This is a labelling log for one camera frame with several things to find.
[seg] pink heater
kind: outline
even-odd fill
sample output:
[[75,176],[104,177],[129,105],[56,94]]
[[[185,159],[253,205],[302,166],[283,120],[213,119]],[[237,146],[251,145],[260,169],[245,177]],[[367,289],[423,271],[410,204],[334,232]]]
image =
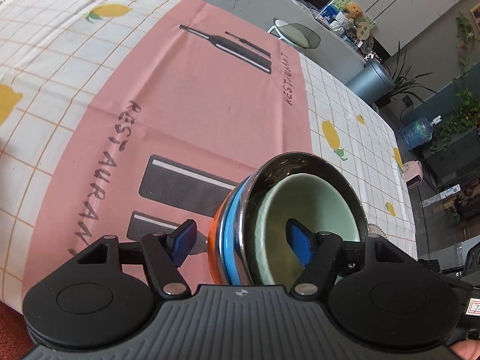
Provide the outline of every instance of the pink heater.
[[405,177],[406,187],[412,189],[419,185],[423,179],[422,164],[420,161],[408,161],[403,164],[403,176]]

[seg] gray ribbed panel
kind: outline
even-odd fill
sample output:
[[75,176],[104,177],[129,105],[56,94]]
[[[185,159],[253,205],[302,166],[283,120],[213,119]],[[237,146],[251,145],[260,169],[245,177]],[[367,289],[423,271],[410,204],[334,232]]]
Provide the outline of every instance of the gray ribbed panel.
[[321,306],[290,298],[282,287],[202,286],[170,301],[136,337],[115,347],[68,353],[36,347],[28,360],[455,360],[445,347],[387,354],[337,331]]

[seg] water bottle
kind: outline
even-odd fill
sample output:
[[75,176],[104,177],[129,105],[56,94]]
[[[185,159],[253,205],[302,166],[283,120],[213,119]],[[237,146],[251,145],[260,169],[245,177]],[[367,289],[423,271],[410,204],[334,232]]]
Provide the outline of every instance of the water bottle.
[[440,115],[431,122],[426,117],[419,117],[402,130],[400,139],[408,150],[413,150],[415,147],[431,140],[434,126],[441,121],[442,117]]

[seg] white label sticker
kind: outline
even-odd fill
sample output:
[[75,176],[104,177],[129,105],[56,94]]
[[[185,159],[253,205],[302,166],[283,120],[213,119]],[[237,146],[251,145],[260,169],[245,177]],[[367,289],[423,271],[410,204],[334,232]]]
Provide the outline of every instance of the white label sticker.
[[480,299],[471,298],[465,314],[480,315]]

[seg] tablecloth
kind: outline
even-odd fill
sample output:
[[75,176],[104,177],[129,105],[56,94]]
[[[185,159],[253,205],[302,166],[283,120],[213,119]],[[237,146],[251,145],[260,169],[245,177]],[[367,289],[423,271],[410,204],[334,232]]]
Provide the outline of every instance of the tablecloth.
[[9,306],[21,311],[32,285],[102,235],[139,240],[188,218],[197,244],[180,272],[193,290],[212,283],[215,210],[287,151],[336,166],[368,220],[416,257],[392,130],[272,35],[199,0],[0,1],[0,299]]

